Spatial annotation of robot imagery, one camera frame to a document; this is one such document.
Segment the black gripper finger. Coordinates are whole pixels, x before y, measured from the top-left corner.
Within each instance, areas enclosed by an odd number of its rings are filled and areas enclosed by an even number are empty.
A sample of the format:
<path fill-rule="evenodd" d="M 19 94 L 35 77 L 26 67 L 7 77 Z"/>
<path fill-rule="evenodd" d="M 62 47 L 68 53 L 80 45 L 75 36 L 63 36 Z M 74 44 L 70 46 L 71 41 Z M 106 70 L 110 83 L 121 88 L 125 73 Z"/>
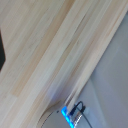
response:
<path fill-rule="evenodd" d="M 6 61 L 5 49 L 3 45 L 2 35 L 0 31 L 0 71 Z"/>

